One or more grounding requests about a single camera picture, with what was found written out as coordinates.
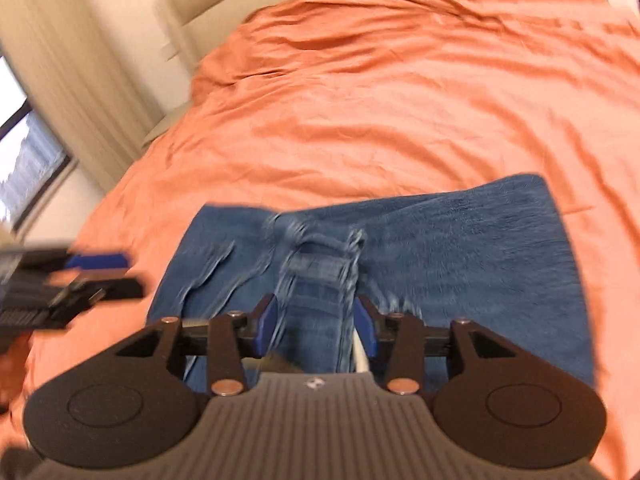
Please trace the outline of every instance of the blue denim fabric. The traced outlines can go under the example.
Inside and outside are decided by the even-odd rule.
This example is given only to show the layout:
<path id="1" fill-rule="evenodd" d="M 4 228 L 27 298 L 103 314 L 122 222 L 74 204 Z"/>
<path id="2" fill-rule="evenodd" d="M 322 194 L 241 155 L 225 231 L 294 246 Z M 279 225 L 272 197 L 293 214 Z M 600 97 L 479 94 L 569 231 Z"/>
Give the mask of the blue denim fabric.
<path id="1" fill-rule="evenodd" d="M 544 181 L 516 175 L 469 190 L 278 214 L 205 206 L 158 288 L 148 320 L 253 309 L 274 292 L 271 342 L 308 373 L 351 368 L 352 303 L 433 326 L 467 317 L 593 384 L 574 256 Z M 428 385 L 446 378 L 427 364 Z M 204 358 L 185 380 L 206 389 Z"/>

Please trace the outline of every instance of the blue gripper pad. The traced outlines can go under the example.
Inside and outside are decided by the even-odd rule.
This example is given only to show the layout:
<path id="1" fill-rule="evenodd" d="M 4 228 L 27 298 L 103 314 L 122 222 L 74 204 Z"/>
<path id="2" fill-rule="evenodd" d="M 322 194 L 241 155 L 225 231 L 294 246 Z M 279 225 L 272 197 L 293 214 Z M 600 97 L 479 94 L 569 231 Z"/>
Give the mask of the blue gripper pad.
<path id="1" fill-rule="evenodd" d="M 129 269 L 129 259 L 122 253 L 75 254 L 65 264 L 65 269 L 99 270 Z"/>
<path id="2" fill-rule="evenodd" d="M 376 328 L 373 325 L 373 320 L 369 317 L 369 314 L 358 298 L 353 300 L 353 325 L 362 341 L 362 346 L 364 346 L 367 357 L 375 357 L 378 353 Z"/>
<path id="3" fill-rule="evenodd" d="M 273 296 L 264 310 L 264 314 L 258 320 L 257 334 L 254 339 L 254 351 L 260 357 L 264 357 L 269 349 L 269 343 L 278 322 L 278 300 Z"/>

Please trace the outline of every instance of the white wall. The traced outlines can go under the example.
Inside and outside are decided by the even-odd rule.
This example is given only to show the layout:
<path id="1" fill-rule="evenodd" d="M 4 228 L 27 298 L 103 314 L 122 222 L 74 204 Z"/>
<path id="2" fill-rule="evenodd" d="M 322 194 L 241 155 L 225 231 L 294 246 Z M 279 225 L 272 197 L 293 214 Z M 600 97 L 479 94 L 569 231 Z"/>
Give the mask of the white wall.
<path id="1" fill-rule="evenodd" d="M 155 15 L 155 0 L 90 0 L 114 46 L 164 108 L 189 98 L 190 78 L 177 57 L 167 61 L 169 43 Z"/>
<path id="2" fill-rule="evenodd" d="M 63 173 L 48 202 L 37 213 L 24 232 L 27 244 L 70 242 L 76 239 L 84 221 L 100 203 L 104 192 L 96 186 L 80 167 Z"/>

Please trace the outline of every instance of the orange blanket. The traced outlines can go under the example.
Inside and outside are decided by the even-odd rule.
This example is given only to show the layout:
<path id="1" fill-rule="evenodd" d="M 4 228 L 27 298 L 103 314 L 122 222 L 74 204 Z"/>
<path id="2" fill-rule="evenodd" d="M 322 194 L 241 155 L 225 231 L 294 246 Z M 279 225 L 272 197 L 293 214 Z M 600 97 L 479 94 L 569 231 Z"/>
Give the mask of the orange blanket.
<path id="1" fill-rule="evenodd" d="M 547 180 L 584 280 L 609 413 L 594 463 L 640 468 L 640 23 L 606 4 L 291 0 L 202 63 L 195 106 L 127 173 L 78 244 L 152 286 L 205 202 L 281 210 Z M 145 322 L 100 306 L 38 335 L 25 390 Z M 24 400 L 12 405 L 19 437 Z"/>

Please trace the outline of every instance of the black window frame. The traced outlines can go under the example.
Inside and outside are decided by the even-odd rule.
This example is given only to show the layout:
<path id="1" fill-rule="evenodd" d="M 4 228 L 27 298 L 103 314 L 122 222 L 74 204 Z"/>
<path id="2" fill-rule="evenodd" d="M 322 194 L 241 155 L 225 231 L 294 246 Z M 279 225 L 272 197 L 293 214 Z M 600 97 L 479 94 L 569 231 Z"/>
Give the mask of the black window frame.
<path id="1" fill-rule="evenodd" d="M 9 60 L 6 58 L 6 56 L 2 53 L 2 51 L 0 50 L 0 58 L 3 58 L 6 61 L 7 65 L 9 66 L 9 68 L 11 68 L 11 64 L 9 63 Z M 12 70 L 12 74 L 14 75 L 16 81 L 18 82 L 18 84 L 20 84 L 20 88 L 22 89 L 22 91 L 24 92 L 24 87 L 22 86 L 20 80 L 18 79 L 17 75 L 15 75 L 15 72 Z M 43 121 L 42 119 L 42 115 L 40 115 L 38 113 L 37 110 L 34 110 L 33 106 L 31 105 L 31 103 L 29 102 L 29 97 L 27 96 L 24 100 L 24 103 L 22 104 L 22 106 L 20 106 L 20 108 L 18 108 L 14 114 L 9 117 L 3 124 L 0 124 L 0 142 L 2 141 L 2 139 L 4 139 L 10 132 L 11 130 L 13 130 L 19 123 L 21 120 L 23 120 L 30 112 L 35 112 L 36 114 L 38 114 L 38 118 L 39 120 Z M 31 199 L 29 200 L 29 203 L 24 207 L 24 209 L 22 210 L 22 212 L 20 213 L 20 215 L 18 216 L 17 219 L 15 219 L 15 221 L 11 222 L 11 231 L 13 233 L 19 231 L 20 227 L 22 226 L 22 224 L 24 224 L 24 221 L 27 219 L 27 217 L 29 216 L 29 214 L 33 211 L 33 209 L 36 207 L 36 204 L 38 203 L 38 201 L 43 197 L 43 195 L 47 192 L 47 189 L 49 189 L 49 187 L 51 186 L 51 184 L 53 184 L 53 182 L 60 176 L 60 174 L 64 171 L 64 169 L 71 164 L 71 157 L 68 154 L 68 151 L 65 147 L 65 145 L 60 142 L 60 139 L 58 138 L 58 136 L 51 131 L 50 128 L 48 128 L 51 135 L 53 135 L 54 139 L 56 140 L 56 142 L 62 147 L 65 156 L 62 159 L 62 161 L 58 164 L 58 166 L 56 167 L 56 169 L 54 171 L 51 172 L 51 175 L 49 175 L 49 177 L 42 183 L 42 185 L 38 188 L 37 192 L 34 193 L 34 195 L 31 197 Z"/>

